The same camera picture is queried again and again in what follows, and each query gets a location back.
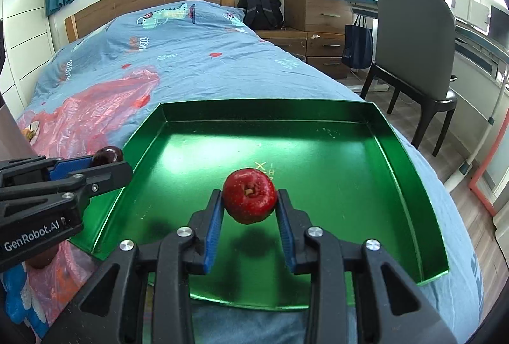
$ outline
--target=blue bedsheet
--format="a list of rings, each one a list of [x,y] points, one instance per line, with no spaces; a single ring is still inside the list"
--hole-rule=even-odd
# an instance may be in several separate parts
[[[149,103],[108,142],[122,146],[160,102],[228,98],[360,100],[292,55],[261,40],[242,12],[198,0],[123,15],[62,48],[45,68],[28,110],[52,112],[94,84],[147,68],[160,76]],[[483,307],[478,260],[461,217],[424,157],[398,133],[433,204],[450,273],[422,287],[460,343],[474,332]],[[270,313],[194,303],[198,342],[302,343],[305,313]],[[350,314],[351,342],[355,318]]]

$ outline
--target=white wardrobe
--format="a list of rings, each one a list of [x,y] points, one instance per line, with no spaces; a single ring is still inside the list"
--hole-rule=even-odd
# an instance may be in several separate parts
[[[0,0],[6,62],[0,92],[14,118],[30,103],[40,71],[54,54],[44,0]]]

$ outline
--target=blue gripper pad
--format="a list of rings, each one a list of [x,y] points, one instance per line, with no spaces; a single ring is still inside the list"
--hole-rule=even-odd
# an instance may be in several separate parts
[[[297,265],[295,259],[295,245],[292,235],[292,230],[288,221],[286,209],[283,206],[281,197],[278,195],[276,204],[276,217],[279,226],[279,236],[281,237],[281,244],[284,253],[284,262],[289,270],[294,273],[295,266]]]
[[[50,171],[49,177],[52,181],[64,179],[68,174],[90,167],[92,156],[80,157],[77,159],[61,160],[54,169]]]
[[[222,198],[218,197],[214,212],[210,219],[209,230],[205,237],[205,257],[203,260],[203,271],[208,274],[216,260],[217,244],[220,240],[221,225],[225,209],[222,205]]]

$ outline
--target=gray chair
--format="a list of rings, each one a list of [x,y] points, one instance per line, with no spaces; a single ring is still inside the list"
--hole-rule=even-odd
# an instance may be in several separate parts
[[[421,144],[439,111],[445,122],[433,151],[438,154],[457,104],[449,88],[455,51],[456,20],[444,0],[378,0],[376,60],[360,96],[366,97],[375,77],[394,87],[388,113],[400,92],[421,105],[421,119],[412,139]]]

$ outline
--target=black backpack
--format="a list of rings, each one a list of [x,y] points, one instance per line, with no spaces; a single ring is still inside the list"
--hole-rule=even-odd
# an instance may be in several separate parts
[[[283,26],[279,0],[239,0],[237,7],[245,9],[244,24],[252,30],[274,30]]]

